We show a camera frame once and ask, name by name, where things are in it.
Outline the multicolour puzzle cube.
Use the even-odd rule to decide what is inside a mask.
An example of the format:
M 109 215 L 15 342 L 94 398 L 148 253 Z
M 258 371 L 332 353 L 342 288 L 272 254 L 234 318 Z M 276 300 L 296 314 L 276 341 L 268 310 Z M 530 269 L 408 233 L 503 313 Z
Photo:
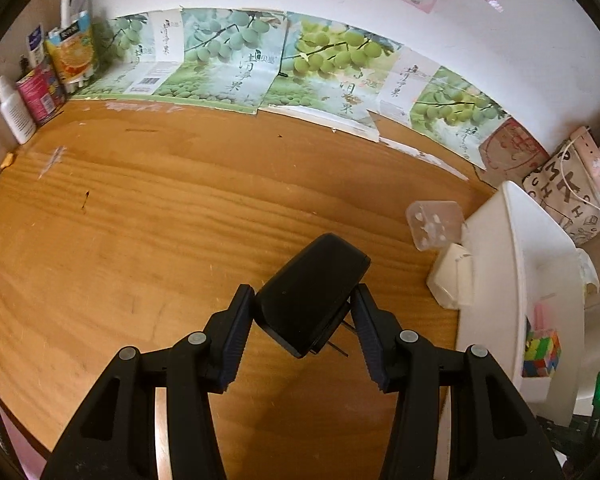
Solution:
M 527 378 L 552 377 L 562 356 L 558 331 L 532 330 L 524 346 L 522 376 Z

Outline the white plastic storage bin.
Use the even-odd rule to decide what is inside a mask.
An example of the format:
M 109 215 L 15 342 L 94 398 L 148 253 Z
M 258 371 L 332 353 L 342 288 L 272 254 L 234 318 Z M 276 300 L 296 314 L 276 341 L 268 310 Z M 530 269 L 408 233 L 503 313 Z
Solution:
M 464 244 L 474 265 L 474 303 L 460 309 L 456 348 L 482 344 L 521 385 L 526 322 L 534 306 L 550 306 L 562 356 L 547 399 L 533 406 L 559 418 L 576 402 L 584 349 L 584 286 L 577 247 L 518 185 L 506 181 L 467 224 Z

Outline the black power adapter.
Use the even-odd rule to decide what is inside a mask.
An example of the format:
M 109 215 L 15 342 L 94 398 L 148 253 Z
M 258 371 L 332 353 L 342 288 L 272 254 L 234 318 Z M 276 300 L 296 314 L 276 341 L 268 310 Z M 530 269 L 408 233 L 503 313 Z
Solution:
M 325 233 L 291 258 L 256 295 L 254 320 L 297 359 L 322 350 L 350 311 L 370 257 Z

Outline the pink hair roller clip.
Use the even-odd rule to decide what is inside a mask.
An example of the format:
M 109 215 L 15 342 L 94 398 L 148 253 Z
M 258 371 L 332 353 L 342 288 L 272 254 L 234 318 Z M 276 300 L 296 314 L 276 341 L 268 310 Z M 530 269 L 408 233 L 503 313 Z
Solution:
M 554 330 L 555 315 L 553 306 L 547 301 L 539 301 L 533 307 L 532 328 L 538 330 Z

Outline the clear small plastic box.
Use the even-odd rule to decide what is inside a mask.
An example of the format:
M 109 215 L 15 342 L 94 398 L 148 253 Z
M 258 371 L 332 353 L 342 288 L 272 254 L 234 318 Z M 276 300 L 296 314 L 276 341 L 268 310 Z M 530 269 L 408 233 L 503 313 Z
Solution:
M 462 242 L 465 218 L 457 202 L 416 200 L 406 208 L 405 218 L 420 252 Z

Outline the letter print fabric bag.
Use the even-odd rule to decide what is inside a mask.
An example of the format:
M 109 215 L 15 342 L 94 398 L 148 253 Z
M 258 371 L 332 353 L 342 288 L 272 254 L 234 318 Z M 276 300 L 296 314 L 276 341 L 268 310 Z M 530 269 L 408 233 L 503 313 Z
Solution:
M 575 140 L 562 142 L 543 166 L 522 179 L 521 187 L 576 246 L 600 234 L 600 191 L 577 153 Z

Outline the brown cardboard piece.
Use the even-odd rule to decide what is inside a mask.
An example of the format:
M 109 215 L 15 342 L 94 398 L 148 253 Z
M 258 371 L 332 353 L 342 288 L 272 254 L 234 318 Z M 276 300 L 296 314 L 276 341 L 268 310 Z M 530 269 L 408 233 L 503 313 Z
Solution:
M 508 118 L 479 146 L 483 169 L 478 178 L 497 188 L 504 181 L 521 184 L 532 170 L 543 166 L 550 155 L 514 118 Z

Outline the pink power strip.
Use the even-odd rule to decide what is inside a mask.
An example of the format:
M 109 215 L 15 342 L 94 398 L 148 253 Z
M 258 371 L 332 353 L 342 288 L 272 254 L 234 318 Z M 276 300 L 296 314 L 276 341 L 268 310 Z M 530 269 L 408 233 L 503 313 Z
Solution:
M 596 190 L 600 192 L 600 144 L 593 139 L 588 127 L 580 127 L 571 133 L 570 140 Z

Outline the white spray bottle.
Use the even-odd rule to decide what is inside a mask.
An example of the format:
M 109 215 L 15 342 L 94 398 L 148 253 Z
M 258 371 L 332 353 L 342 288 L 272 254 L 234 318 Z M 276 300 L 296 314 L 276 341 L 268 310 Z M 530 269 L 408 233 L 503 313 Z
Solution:
M 17 142 L 26 144 L 36 125 L 20 93 L 5 76 L 0 76 L 0 111 Z

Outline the red pen can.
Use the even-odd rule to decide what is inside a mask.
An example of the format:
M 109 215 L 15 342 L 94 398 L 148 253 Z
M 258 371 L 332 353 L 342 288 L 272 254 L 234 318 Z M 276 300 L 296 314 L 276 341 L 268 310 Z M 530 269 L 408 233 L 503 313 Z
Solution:
M 66 102 L 64 87 L 47 60 L 20 77 L 16 86 L 38 126 L 55 117 Z

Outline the grape print cardboard sheet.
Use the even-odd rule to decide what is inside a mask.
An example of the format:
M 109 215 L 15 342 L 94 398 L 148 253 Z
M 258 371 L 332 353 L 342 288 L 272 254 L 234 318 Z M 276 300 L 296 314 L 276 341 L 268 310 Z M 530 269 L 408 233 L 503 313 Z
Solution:
M 506 111 L 400 42 L 283 11 L 179 8 L 98 21 L 96 79 L 82 99 L 190 103 L 318 122 L 377 141 L 376 116 L 475 166 Z

